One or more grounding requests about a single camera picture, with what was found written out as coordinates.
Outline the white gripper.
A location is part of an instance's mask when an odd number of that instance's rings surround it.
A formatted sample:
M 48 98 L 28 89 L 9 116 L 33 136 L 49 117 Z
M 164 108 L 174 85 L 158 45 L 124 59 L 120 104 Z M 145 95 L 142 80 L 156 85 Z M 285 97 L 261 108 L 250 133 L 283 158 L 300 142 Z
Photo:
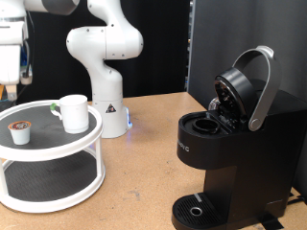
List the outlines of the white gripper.
M 0 46 L 0 83 L 7 85 L 7 95 L 9 101 L 17 99 L 17 86 L 20 74 L 20 46 L 1 45 Z

